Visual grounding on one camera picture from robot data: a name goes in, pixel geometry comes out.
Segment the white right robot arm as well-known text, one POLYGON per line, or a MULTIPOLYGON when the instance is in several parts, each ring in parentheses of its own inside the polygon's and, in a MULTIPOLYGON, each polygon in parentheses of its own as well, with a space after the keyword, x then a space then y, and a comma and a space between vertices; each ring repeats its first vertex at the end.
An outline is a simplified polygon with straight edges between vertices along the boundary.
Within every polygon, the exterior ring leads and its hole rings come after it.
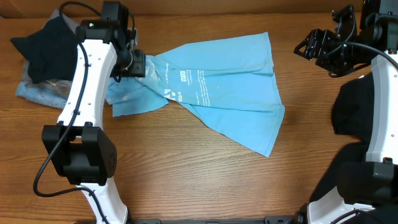
POLYGON ((397 2, 363 2, 332 14, 334 30, 312 30, 294 52, 333 78, 371 67, 374 113, 362 162, 345 162, 337 184, 286 223, 395 223, 397 221, 397 2))

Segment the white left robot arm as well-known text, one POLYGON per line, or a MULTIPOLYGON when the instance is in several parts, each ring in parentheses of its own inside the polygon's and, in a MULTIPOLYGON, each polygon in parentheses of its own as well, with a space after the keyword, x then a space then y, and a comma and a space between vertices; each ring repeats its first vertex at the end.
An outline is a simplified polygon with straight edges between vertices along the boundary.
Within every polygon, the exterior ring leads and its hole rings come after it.
POLYGON ((132 223, 122 202, 114 173, 116 146, 103 131, 103 108, 110 78, 146 75, 146 56, 137 50, 134 16, 118 1, 105 1, 99 19, 84 20, 71 32, 76 68, 67 103, 55 125, 45 125, 42 141, 48 157, 39 169, 33 190, 40 197, 80 191, 95 214, 96 223, 132 223), (48 164, 73 188, 53 193, 38 190, 48 164))

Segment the light blue t-shirt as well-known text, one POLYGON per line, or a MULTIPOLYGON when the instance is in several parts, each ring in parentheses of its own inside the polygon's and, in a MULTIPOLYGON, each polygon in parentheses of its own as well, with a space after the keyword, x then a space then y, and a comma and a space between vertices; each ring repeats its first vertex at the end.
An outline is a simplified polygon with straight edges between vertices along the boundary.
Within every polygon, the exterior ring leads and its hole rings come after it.
POLYGON ((113 116, 175 101, 210 129, 269 156, 284 118, 268 33, 181 45, 147 56, 143 78, 111 80, 113 116))

